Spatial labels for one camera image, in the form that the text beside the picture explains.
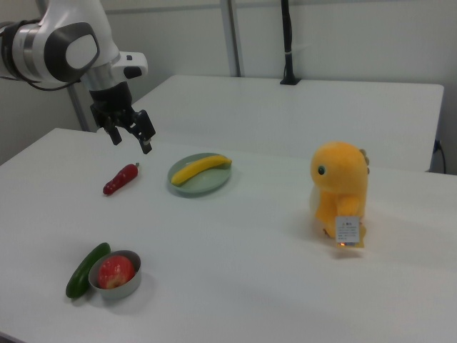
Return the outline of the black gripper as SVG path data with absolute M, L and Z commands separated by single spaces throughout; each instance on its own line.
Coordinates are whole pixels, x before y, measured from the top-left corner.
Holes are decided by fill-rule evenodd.
M 129 85 L 123 81 L 104 90 L 89 91 L 93 104 L 91 112 L 97 127 L 103 127 L 114 146 L 122 142 L 118 125 L 128 126 L 139 141 L 141 150 L 148 154 L 152 150 L 151 139 L 156 130 L 145 110 L 135 112 Z

